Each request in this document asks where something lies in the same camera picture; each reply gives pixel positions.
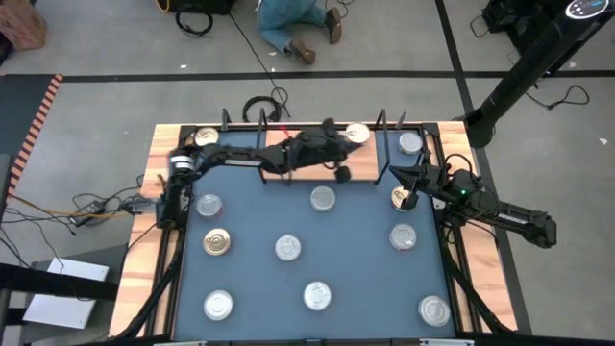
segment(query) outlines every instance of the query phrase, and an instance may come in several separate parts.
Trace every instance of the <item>gray floor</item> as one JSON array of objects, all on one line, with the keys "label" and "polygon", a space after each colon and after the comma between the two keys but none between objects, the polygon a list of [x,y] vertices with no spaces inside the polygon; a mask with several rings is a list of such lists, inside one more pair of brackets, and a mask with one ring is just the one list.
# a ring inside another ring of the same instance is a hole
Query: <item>gray floor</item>
[{"label": "gray floor", "polygon": [[[465,70],[508,70],[512,46],[502,35],[476,39],[469,21],[486,1],[445,0]],[[442,70],[452,69],[431,0],[357,0],[345,20],[344,38],[330,47],[318,29],[301,31],[318,51],[318,62],[305,67],[280,55],[253,29],[255,1],[239,0],[234,11],[268,68],[301,70]],[[233,23],[216,17],[207,38],[189,39],[172,16],[159,14],[149,0],[39,2],[49,33],[44,48],[13,54],[0,73],[65,75],[260,72]],[[615,69],[615,22],[598,33],[572,61],[575,69]],[[498,81],[468,80],[475,104]],[[447,120],[462,114],[454,79],[339,79],[278,81],[290,94],[294,121],[374,119],[381,108],[395,118]],[[545,111],[522,99],[498,125],[487,148],[501,198],[548,210],[558,223],[559,244],[539,250],[511,236],[529,318],[536,334],[615,339],[615,79],[549,80],[531,93],[544,101],[563,96],[579,84],[592,102]],[[63,84],[38,139],[17,194],[44,207],[72,210],[71,196],[91,191],[109,195],[133,185],[143,171],[157,123],[209,122],[225,107],[240,119],[244,102],[268,94],[268,81],[151,82]],[[606,145],[599,138],[609,140]],[[26,210],[15,203],[12,206]],[[70,235],[54,223],[44,232],[60,256],[125,243],[131,219],[80,228]],[[53,255],[33,225],[6,230],[26,260]],[[0,260],[15,263],[6,251]],[[86,341],[100,331],[56,343]]]}]

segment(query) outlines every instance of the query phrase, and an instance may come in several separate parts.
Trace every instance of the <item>blue table surface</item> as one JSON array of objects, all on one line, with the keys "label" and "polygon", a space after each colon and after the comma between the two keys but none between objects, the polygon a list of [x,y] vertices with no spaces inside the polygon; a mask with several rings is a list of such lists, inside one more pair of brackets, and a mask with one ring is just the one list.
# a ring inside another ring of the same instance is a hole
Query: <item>blue table surface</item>
[{"label": "blue table surface", "polygon": [[[417,157],[402,154],[402,132],[389,133],[391,163],[413,165]],[[256,133],[221,135],[221,143],[254,146]],[[377,134],[379,166],[384,139]],[[330,186],[336,203],[315,211],[311,191]],[[223,200],[222,215],[205,219],[191,208],[180,283],[174,340],[246,341],[305,338],[366,339],[452,337],[453,321],[436,328],[418,313],[421,299],[437,295],[449,302],[439,253],[431,200],[421,195],[417,207],[398,212],[391,204],[397,180],[387,172],[379,185],[356,182],[279,181],[264,185],[256,169],[217,167],[195,183],[195,197],[213,193]],[[394,249],[388,235],[398,223],[417,232],[416,246]],[[231,248],[208,255],[203,238],[213,228],[226,229]],[[276,257],[276,240],[286,234],[302,242],[301,256],[284,262]],[[312,281],[332,291],[322,311],[306,307],[303,292]],[[211,321],[205,297],[216,289],[234,299],[231,315]]]}]

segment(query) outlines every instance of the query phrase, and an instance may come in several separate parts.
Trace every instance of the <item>wooden table frame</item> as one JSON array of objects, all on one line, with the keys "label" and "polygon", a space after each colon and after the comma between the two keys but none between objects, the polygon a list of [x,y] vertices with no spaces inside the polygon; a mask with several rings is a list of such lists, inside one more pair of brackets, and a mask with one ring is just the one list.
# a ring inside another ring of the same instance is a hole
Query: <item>wooden table frame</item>
[{"label": "wooden table frame", "polygon": [[[292,126],[313,126],[318,123],[287,123]],[[472,151],[465,133],[462,122],[444,121],[437,122],[442,143],[443,155],[448,156],[453,153],[463,155],[470,161],[474,161]],[[162,187],[158,175],[167,177],[168,153],[178,144],[178,137],[182,126],[188,124],[159,124],[154,131],[152,145],[147,160],[143,187],[140,193],[145,197],[157,198],[162,193]],[[197,126],[220,126],[220,124],[189,124]],[[395,122],[388,122],[389,128],[396,125]],[[257,124],[229,124],[233,128],[255,129]],[[428,139],[428,147],[434,152],[434,142]],[[467,163],[460,158],[451,158],[449,163],[452,170],[460,168],[467,169]],[[152,213],[138,215],[131,232],[130,243],[139,238],[156,221]],[[168,265],[175,250],[177,233],[171,233],[167,243],[165,263]],[[517,328],[513,313],[512,304],[506,287],[504,271],[500,261],[500,254],[496,247],[494,238],[487,232],[480,230],[472,225],[462,228],[461,240],[464,245],[467,258],[468,271],[472,278],[472,284],[476,292],[480,295],[486,305],[496,314],[500,321],[510,329]],[[113,318],[111,320],[110,335],[122,332],[131,320],[136,316],[142,304],[151,293],[155,278],[156,264],[159,260],[160,245],[162,243],[162,231],[153,229],[126,255],[122,278],[117,293]],[[454,257],[457,257],[455,247],[451,247]],[[153,334],[163,334],[165,330],[165,317],[169,312],[168,287],[160,297],[158,309],[156,311],[156,323],[153,326]],[[472,332],[470,308],[465,298],[464,292],[455,283],[455,294],[458,301],[460,312],[460,327],[464,332]],[[488,328],[482,324],[482,330],[488,332]]]}]

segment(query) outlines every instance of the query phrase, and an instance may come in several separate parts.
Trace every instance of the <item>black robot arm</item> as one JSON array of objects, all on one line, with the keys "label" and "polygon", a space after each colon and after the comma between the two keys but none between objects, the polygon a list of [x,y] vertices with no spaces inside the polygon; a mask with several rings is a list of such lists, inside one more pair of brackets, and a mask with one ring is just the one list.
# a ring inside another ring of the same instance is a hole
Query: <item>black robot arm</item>
[{"label": "black robot arm", "polygon": [[556,224],[545,211],[502,202],[474,173],[460,169],[450,175],[449,164],[438,167],[428,161],[429,153],[414,166],[389,167],[404,189],[410,191],[402,209],[414,208],[418,199],[416,191],[420,190],[446,204],[445,218],[453,226],[461,227],[474,219],[516,233],[541,248],[557,243]]},{"label": "black robot arm", "polygon": [[297,168],[333,162],[339,183],[350,180],[348,167],[340,166],[361,144],[348,141],[337,133],[332,119],[314,129],[301,131],[276,145],[265,148],[242,148],[208,144],[203,148],[180,146],[169,155],[169,178],[157,203],[157,226],[182,229],[187,219],[186,204],[191,183],[210,169],[220,165],[255,167],[274,174],[285,174]]}]

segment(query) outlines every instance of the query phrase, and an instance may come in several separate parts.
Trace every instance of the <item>jeans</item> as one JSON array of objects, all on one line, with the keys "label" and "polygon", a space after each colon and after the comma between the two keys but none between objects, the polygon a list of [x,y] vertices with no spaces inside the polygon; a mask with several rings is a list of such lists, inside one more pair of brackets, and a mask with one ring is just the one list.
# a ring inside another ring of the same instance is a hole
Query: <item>jeans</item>
[{"label": "jeans", "polygon": [[262,0],[258,30],[283,54],[287,53],[284,48],[292,40],[285,28],[295,22],[325,27],[325,10],[316,6],[316,0]]}]

